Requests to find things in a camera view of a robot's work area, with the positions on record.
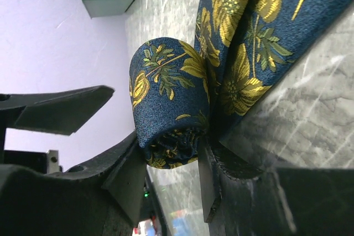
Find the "blue floral yellow tie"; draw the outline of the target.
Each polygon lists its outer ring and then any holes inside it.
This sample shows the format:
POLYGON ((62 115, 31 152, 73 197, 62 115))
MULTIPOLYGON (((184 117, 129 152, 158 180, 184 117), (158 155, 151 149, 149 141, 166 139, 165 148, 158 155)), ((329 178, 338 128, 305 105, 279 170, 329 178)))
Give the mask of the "blue floral yellow tie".
POLYGON ((290 69, 353 0, 200 0, 195 41, 162 37, 133 55, 129 93, 147 164, 194 162, 290 69))

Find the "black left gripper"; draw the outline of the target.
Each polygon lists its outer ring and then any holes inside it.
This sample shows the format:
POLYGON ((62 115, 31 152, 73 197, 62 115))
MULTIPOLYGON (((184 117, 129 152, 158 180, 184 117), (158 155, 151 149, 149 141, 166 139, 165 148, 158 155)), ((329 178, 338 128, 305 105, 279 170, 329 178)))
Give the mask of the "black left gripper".
POLYGON ((57 150, 5 150, 7 128, 71 135, 102 108, 113 93, 113 88, 100 85, 55 93, 1 94, 1 172, 12 166, 40 174, 62 172, 57 150))

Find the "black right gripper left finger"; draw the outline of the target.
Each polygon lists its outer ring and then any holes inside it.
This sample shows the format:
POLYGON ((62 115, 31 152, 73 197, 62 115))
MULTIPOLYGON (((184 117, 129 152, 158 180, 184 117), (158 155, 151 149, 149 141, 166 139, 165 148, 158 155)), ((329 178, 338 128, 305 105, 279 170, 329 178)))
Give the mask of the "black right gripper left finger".
POLYGON ((145 171, 136 133, 66 172, 1 165, 1 234, 131 235, 145 171))

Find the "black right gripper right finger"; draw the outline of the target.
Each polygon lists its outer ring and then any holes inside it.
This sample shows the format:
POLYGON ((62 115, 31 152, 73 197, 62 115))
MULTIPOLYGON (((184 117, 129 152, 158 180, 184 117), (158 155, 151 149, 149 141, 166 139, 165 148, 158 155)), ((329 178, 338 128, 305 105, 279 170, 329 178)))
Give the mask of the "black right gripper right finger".
POLYGON ((209 137, 198 166, 211 235, 353 234, 351 169, 261 169, 209 137))

